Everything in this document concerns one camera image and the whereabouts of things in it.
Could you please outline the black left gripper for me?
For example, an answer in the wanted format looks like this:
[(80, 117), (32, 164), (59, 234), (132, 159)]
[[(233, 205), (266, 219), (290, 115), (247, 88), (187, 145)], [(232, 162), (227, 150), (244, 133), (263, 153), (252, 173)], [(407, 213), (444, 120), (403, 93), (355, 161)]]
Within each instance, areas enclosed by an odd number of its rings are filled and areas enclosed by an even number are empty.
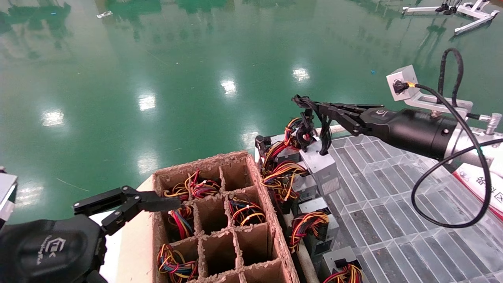
[(90, 218), (8, 224), (0, 241), (2, 283), (107, 283), (106, 238)]

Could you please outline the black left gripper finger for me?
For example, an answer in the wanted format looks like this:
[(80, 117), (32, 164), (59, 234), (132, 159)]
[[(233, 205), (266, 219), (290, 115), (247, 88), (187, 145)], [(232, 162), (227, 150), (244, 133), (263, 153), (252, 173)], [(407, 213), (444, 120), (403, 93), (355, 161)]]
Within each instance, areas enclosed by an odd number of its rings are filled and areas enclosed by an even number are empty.
[(122, 186), (77, 201), (73, 205), (73, 219), (80, 221), (115, 208), (101, 224), (102, 234), (112, 236), (142, 211), (174, 211), (181, 205), (179, 197), (160, 197), (154, 191), (138, 191), (130, 186)]

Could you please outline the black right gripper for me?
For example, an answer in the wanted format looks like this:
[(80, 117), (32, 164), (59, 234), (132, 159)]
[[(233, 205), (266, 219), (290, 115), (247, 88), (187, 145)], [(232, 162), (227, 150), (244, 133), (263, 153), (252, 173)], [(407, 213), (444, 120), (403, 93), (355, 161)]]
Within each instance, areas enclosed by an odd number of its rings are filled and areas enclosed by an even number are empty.
[(353, 136), (373, 136), (400, 150), (434, 160), (445, 157), (458, 125), (453, 118), (433, 118), (429, 113), (404, 108), (391, 111), (383, 104), (321, 103), (321, 132), (329, 133), (332, 120)]

